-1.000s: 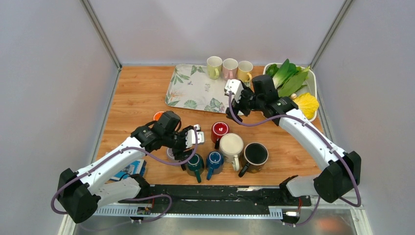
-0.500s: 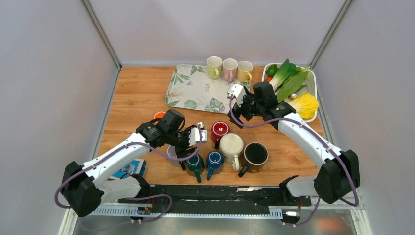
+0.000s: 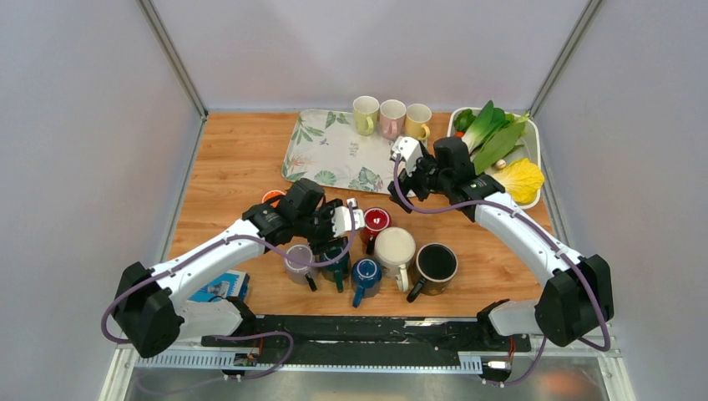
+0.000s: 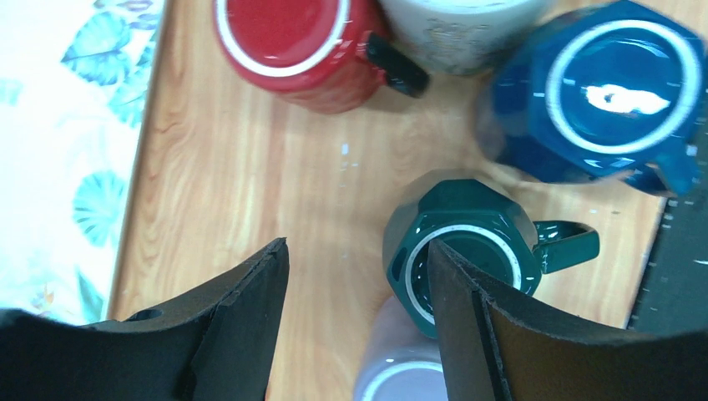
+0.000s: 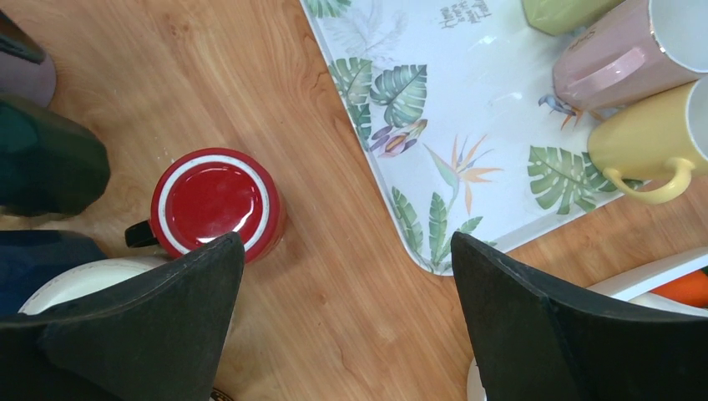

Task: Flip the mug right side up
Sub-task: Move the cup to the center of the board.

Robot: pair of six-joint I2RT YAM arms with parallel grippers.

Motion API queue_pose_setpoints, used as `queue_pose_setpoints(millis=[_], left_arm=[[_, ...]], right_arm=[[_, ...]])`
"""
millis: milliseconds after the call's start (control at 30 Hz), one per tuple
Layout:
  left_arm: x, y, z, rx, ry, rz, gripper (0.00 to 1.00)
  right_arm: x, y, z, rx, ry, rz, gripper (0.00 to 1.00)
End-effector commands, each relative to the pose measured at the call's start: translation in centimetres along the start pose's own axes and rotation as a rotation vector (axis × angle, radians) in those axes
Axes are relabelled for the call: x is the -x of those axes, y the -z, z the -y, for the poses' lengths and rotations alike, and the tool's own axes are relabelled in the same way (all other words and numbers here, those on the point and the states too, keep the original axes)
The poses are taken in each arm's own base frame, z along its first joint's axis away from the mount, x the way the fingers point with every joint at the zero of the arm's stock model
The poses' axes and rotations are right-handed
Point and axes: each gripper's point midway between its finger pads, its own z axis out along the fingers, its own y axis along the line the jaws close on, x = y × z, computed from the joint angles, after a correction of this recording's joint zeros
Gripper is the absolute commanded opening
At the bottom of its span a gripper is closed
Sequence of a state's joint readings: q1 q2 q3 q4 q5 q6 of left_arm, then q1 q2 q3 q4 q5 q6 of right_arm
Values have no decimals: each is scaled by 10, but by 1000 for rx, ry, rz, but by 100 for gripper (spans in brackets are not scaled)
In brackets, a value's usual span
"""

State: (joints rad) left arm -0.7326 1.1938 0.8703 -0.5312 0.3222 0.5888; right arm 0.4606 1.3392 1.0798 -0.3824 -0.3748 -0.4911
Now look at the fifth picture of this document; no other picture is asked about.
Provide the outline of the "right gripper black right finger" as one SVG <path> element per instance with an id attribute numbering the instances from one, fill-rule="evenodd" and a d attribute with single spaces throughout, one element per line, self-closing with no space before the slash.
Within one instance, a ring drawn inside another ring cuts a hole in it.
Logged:
<path id="1" fill-rule="evenodd" d="M 607 297 L 462 232 L 452 268 L 471 400 L 704 400 L 707 317 Z"/>

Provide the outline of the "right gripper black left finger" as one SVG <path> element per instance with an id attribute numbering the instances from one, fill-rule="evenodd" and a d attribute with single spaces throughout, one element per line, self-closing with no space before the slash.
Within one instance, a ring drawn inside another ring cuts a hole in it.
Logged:
<path id="1" fill-rule="evenodd" d="M 111 287 L 4 317 L 2 399 L 208 399 L 244 266 L 228 233 Z"/>

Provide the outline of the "blue mug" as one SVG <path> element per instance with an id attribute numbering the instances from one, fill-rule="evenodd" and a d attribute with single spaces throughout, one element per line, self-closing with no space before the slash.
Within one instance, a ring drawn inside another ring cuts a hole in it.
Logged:
<path id="1" fill-rule="evenodd" d="M 92 238 L 73 231 L 2 231 L 1 315 L 17 313 L 57 275 L 106 257 Z"/>

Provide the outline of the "teal mug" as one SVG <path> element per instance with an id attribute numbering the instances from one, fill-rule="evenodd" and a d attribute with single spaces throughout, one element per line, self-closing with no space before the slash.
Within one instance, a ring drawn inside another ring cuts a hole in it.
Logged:
<path id="1" fill-rule="evenodd" d="M 1 212 L 76 216 L 105 192 L 106 147 L 81 124 L 17 95 L 1 95 Z"/>

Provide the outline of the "pale yellow mug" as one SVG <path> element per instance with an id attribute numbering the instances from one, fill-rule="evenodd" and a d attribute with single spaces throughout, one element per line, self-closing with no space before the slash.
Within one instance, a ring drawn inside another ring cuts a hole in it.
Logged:
<path id="1" fill-rule="evenodd" d="M 649 205 L 674 200 L 707 175 L 707 79 L 622 109 L 592 131 L 588 151 L 627 196 Z"/>

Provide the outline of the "pink mug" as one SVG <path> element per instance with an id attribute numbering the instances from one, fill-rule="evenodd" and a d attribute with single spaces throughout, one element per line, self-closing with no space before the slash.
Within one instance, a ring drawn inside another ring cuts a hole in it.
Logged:
<path id="1" fill-rule="evenodd" d="M 707 74 L 705 0 L 624 1 L 553 67 L 556 96 L 576 109 L 630 104 Z"/>

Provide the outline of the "light green faceted mug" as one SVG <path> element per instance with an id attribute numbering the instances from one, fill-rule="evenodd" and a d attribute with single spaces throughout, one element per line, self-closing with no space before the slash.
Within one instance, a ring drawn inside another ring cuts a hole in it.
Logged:
<path id="1" fill-rule="evenodd" d="M 623 0 L 522 0 L 528 24 L 552 36 L 588 27 Z"/>

